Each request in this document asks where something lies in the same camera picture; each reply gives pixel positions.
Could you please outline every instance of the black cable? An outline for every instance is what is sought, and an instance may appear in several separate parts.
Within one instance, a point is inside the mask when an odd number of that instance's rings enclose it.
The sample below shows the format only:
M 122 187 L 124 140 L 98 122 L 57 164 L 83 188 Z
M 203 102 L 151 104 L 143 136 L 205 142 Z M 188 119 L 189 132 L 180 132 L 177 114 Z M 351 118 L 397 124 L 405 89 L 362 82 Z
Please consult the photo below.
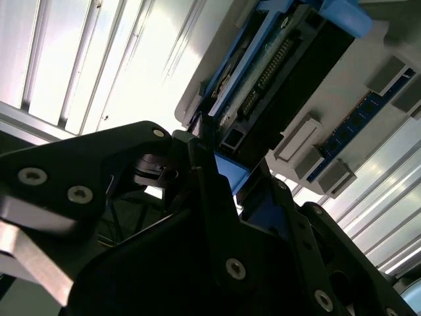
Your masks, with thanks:
M 123 232 L 121 230 L 120 222 L 118 221 L 118 217 L 117 217 L 117 212 L 116 212 L 116 209 L 114 208 L 114 203 L 112 201 L 110 201 L 109 207 L 110 207 L 112 219 L 114 220 L 114 226 L 117 233 L 117 242 L 122 242 L 124 240 Z

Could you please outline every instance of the bolt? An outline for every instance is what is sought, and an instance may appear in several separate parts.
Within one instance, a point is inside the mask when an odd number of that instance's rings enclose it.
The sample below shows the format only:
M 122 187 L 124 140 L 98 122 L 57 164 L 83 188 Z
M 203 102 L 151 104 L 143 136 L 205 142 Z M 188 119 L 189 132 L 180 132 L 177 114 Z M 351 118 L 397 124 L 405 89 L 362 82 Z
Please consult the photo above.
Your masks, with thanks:
M 397 316 L 396 312 L 392 308 L 386 308 L 387 316 Z
M 282 181 L 278 181 L 278 186 L 281 188 L 281 189 L 284 189 L 284 190 L 286 190 L 287 189 L 287 186 L 282 182 Z
M 153 130 L 153 133 L 158 137 L 164 137 L 165 134 L 162 132 L 162 130 Z
M 334 304 L 332 303 L 332 300 L 324 291 L 316 290 L 314 292 L 314 297 L 316 298 L 318 305 L 320 305 L 322 309 L 328 313 L 334 310 Z
M 316 214 L 317 215 L 322 215 L 323 214 L 323 210 L 320 207 L 318 207 L 318 206 L 315 207 L 315 211 L 316 211 Z
M 18 179 L 28 186 L 39 186 L 47 181 L 47 174 L 38 168 L 24 168 L 18 172 Z
M 67 191 L 67 198 L 77 204 L 87 204 L 92 201 L 93 193 L 85 186 L 73 186 Z
M 225 268 L 228 274 L 236 280 L 243 280 L 245 278 L 244 265 L 235 258 L 229 258 L 225 262 Z

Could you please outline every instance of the silver metal strip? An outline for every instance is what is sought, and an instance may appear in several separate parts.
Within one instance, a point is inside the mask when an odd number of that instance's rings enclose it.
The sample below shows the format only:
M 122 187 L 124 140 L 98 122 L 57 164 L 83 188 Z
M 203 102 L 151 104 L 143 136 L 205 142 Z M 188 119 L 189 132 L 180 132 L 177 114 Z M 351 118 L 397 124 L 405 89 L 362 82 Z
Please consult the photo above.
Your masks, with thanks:
M 391 257 L 385 260 L 380 266 L 379 270 L 388 275 L 395 275 L 398 273 L 408 260 L 416 256 L 421 251 L 421 237 L 416 238 L 403 249 L 394 253 Z
M 44 122 L 0 101 L 0 130 L 34 145 L 74 137 L 73 134 Z
M 82 38 L 80 40 L 78 54 L 76 55 L 76 60 L 73 66 L 72 76 L 70 77 L 70 82 L 67 88 L 66 96 L 64 97 L 63 107 L 61 109 L 60 114 L 60 121 L 67 121 L 70 108 L 72 106 L 70 102 L 72 101 L 72 98 L 76 93 L 76 87 L 78 86 L 80 76 L 83 72 L 87 51 L 91 45 L 92 35 L 95 31 L 95 26 L 98 21 L 99 13 L 103 10 L 103 6 L 104 3 L 102 3 L 101 5 L 97 5 L 96 1 L 92 1 L 91 5 L 89 6 L 84 30 L 82 32 Z M 97 59 L 99 59 L 99 56 L 101 56 L 101 52 L 97 53 Z
M 34 90 L 39 59 L 41 58 L 41 52 L 45 37 L 45 31 L 47 29 L 47 22 L 50 10 L 51 0 L 38 0 L 34 32 L 31 38 L 32 44 L 30 48 L 30 56 L 28 59 L 26 77 L 22 91 L 21 104 L 22 108 L 25 111 L 28 111 L 32 99 L 32 93 Z
M 0 100 L 20 108 L 41 0 L 0 1 Z
M 114 0 L 103 1 L 101 6 L 91 5 L 89 10 L 89 20 L 61 114 L 66 129 L 74 133 L 79 134 L 91 103 L 119 12 L 119 1 Z
M 89 134 L 97 131 L 104 106 L 107 104 L 110 91 L 114 86 L 116 76 L 121 67 L 122 60 L 127 54 L 126 48 L 129 40 L 135 38 L 133 33 L 142 0 L 127 0 L 122 6 L 114 32 L 111 36 L 111 46 L 108 48 L 105 63 L 101 69 L 98 84 L 93 92 L 93 97 L 89 104 L 86 117 L 82 122 L 72 122 L 70 118 L 66 124 L 66 130 L 81 134 Z
M 0 251 L 13 256 L 62 306 L 67 305 L 73 280 L 20 228 L 0 221 Z
M 409 186 L 409 190 L 402 192 L 402 195 L 396 201 L 393 201 L 392 205 L 385 208 L 385 211 L 379 217 L 353 238 L 354 243 L 361 251 L 370 252 L 418 216 L 421 212 L 419 204 L 420 183 L 421 179 L 418 178 L 416 184 Z
M 177 40 L 174 42 L 174 46 L 172 47 L 171 53 L 165 62 L 164 69 L 162 70 L 162 85 L 165 84 L 167 80 L 171 79 L 175 69 L 177 68 L 206 1 L 207 0 L 194 0 L 192 3 L 180 33 L 177 36 Z
M 367 252 L 367 258 L 374 265 L 381 265 L 402 248 L 409 240 L 419 237 L 421 232 L 421 213 L 407 221 L 398 231 L 390 234 L 381 244 Z
M 33 283 L 37 280 L 14 258 L 0 253 L 0 271 L 6 275 L 12 275 Z
M 375 152 L 355 173 L 357 179 L 336 199 L 329 199 L 324 208 L 336 220 L 348 217 L 352 221 L 358 214 L 353 209 L 366 199 L 376 186 L 393 173 L 399 161 L 420 140 L 421 124 L 408 120 Z
M 421 147 L 421 142 L 418 142 L 416 147 Z M 403 197 L 405 191 L 413 188 L 414 183 L 419 181 L 420 178 L 421 149 L 412 157 L 403 161 L 395 172 L 384 179 L 365 200 L 353 209 L 353 213 L 358 214 L 356 217 L 347 221 L 346 224 L 344 224 L 344 221 L 340 221 L 339 225 L 349 236 L 356 236 L 378 215 L 393 207 L 394 203 L 397 203 Z
M 57 124 L 91 1 L 50 1 L 29 113 Z

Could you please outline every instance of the port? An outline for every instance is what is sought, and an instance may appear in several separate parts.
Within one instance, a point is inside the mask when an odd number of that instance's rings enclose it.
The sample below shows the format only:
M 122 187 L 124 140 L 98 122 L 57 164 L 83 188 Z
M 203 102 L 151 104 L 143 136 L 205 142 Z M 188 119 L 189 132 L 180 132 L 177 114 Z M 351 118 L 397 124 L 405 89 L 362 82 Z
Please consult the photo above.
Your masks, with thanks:
M 235 147 L 243 136 L 243 133 L 233 128 L 225 139 L 225 144 Z

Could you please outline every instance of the white metal panel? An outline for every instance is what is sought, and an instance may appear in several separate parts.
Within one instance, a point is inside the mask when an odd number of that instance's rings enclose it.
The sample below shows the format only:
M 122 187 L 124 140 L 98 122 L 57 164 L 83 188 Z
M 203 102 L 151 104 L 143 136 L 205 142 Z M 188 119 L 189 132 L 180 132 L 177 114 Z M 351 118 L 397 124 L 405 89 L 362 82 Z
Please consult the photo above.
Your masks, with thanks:
M 142 21 L 147 16 L 147 9 L 146 11 L 143 10 L 145 12 L 144 16 L 139 16 L 139 10 L 141 6 L 142 8 L 149 8 L 152 3 L 153 0 L 127 0 L 125 2 L 112 35 L 109 51 L 107 52 L 103 69 L 99 74 L 99 81 L 93 92 L 86 117 L 81 120 L 79 116 L 70 115 L 66 124 L 66 129 L 69 132 L 78 133 L 82 129 L 81 134 L 88 134 L 97 131 L 104 106 L 114 88 L 115 78 L 120 69 L 123 71 L 126 67 L 127 56 L 130 56 L 132 46 L 139 37 L 139 30 L 134 29 L 136 21 L 138 17 Z
M 20 108 L 39 1 L 0 1 L 0 101 Z
M 162 93 L 162 75 L 167 61 L 173 59 L 173 48 L 180 35 L 187 32 L 186 22 L 193 18 L 190 15 L 193 4 L 193 0 L 155 1 L 141 38 L 134 47 L 132 60 L 116 79 L 99 129 L 144 119 L 167 128 L 166 122 L 176 121 L 173 117 L 162 115 L 170 107 L 158 104 L 157 99 Z
M 99 129 L 145 119 L 169 132 L 181 128 L 173 115 L 162 114 L 174 112 L 230 4 L 157 0 L 130 64 L 116 79 Z M 183 38 L 188 34 L 186 43 Z
M 410 221 L 420 212 L 421 208 L 421 186 L 417 186 L 413 191 L 397 199 L 396 204 L 386 209 L 375 221 L 366 229 L 361 230 L 354 237 L 355 244 L 361 251 L 369 252 L 374 249 L 385 236 L 399 230 L 402 222 Z
M 337 221 L 347 216 L 387 176 L 399 167 L 401 157 L 420 140 L 421 124 L 408 120 L 367 162 L 356 172 L 357 179 L 336 199 L 329 199 L 324 208 Z
M 118 14 L 119 1 L 104 0 L 99 11 L 91 6 L 89 21 L 85 27 L 85 39 L 82 40 L 79 59 L 73 70 L 67 100 L 64 103 L 62 119 L 66 129 L 79 134 L 90 99 L 103 64 L 114 20 Z
M 48 0 L 29 113 L 57 124 L 72 75 L 89 0 Z

